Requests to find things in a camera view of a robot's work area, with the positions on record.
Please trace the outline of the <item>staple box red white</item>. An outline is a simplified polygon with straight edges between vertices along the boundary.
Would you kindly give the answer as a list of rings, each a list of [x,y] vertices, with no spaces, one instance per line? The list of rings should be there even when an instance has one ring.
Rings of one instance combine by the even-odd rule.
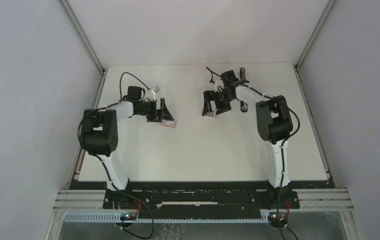
[[[175,128],[177,124],[176,120],[163,120],[161,125],[164,127]]]

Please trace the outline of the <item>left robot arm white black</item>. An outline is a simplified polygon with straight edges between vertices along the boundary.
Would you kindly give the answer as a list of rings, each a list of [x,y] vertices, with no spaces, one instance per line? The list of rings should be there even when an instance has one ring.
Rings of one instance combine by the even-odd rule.
[[[165,99],[156,99],[158,92],[158,87],[129,86],[127,94],[115,103],[86,109],[77,129],[80,147],[99,160],[106,173],[107,188],[118,191],[114,200],[123,209],[133,205],[135,196],[126,190],[129,178],[115,153],[119,145],[118,123],[132,116],[144,116],[149,123],[175,127],[177,121]]]

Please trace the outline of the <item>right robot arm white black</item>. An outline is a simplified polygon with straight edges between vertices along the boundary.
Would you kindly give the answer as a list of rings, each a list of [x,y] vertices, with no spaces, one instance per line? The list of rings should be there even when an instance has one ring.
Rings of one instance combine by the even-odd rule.
[[[297,114],[288,107],[282,95],[270,96],[260,92],[244,77],[233,70],[222,74],[211,71],[209,83],[212,90],[203,92],[202,116],[216,117],[232,109],[231,102],[238,100],[247,105],[253,104],[256,112],[256,128],[260,138],[267,143],[271,167],[268,184],[273,191],[267,194],[267,203],[273,208],[280,208],[287,201],[286,193],[279,189],[289,185],[287,149],[289,139],[298,132],[294,128],[292,117]]]

